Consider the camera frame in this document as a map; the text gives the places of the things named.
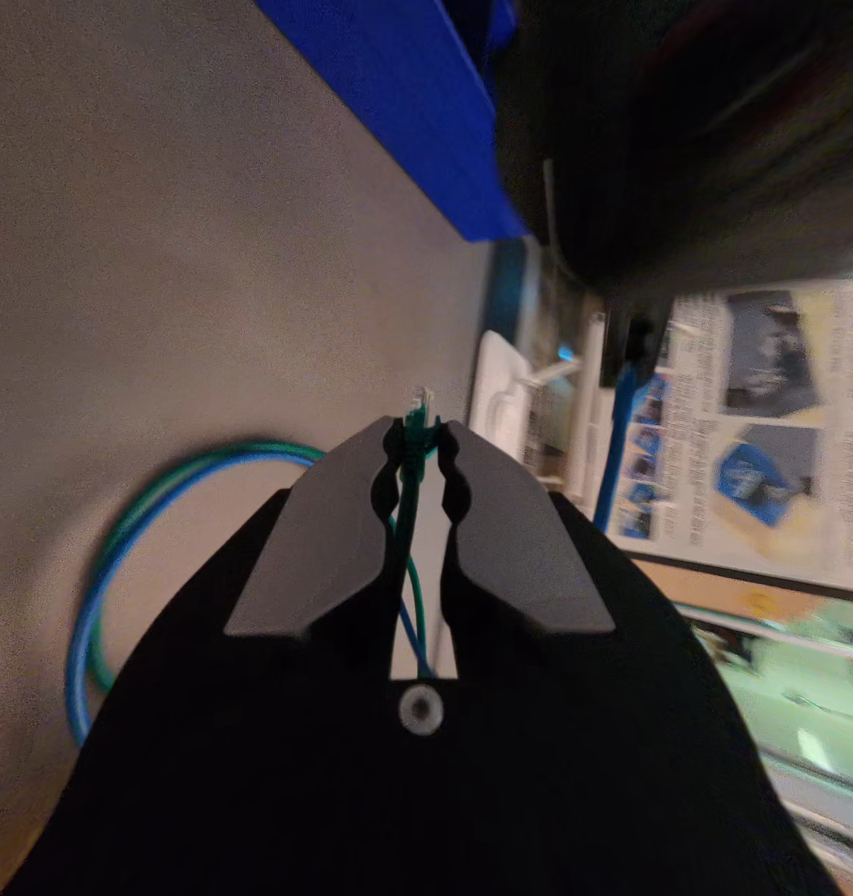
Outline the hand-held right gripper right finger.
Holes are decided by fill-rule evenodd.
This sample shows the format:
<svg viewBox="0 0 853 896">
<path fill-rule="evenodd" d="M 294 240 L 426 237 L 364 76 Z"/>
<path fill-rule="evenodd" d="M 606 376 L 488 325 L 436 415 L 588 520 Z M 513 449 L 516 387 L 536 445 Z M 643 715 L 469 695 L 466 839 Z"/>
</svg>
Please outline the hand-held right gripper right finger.
<svg viewBox="0 0 853 896">
<path fill-rule="evenodd" d="M 459 421 L 437 434 L 451 523 L 440 606 L 459 678 L 490 678 L 548 640 L 615 621 L 545 488 Z"/>
</svg>

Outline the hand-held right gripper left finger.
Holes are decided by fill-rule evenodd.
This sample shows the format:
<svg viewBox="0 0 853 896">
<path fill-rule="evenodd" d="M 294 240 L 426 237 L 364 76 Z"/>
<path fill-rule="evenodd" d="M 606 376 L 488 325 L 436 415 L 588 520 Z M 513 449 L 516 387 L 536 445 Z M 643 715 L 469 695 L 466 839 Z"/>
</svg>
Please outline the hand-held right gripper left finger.
<svg viewBox="0 0 853 896">
<path fill-rule="evenodd" d="M 407 557 L 389 520 L 399 503 L 402 420 L 381 417 L 290 489 L 223 632 L 336 651 L 388 678 Z"/>
</svg>

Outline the blue plastic bin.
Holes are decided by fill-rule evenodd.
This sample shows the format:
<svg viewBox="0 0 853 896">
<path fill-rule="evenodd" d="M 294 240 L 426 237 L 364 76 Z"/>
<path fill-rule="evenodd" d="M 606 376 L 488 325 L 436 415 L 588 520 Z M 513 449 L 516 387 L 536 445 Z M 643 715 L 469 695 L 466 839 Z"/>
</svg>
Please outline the blue plastic bin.
<svg viewBox="0 0 853 896">
<path fill-rule="evenodd" d="M 256 5 L 461 237 L 528 234 L 498 170 L 490 72 L 517 2 Z"/>
</svg>

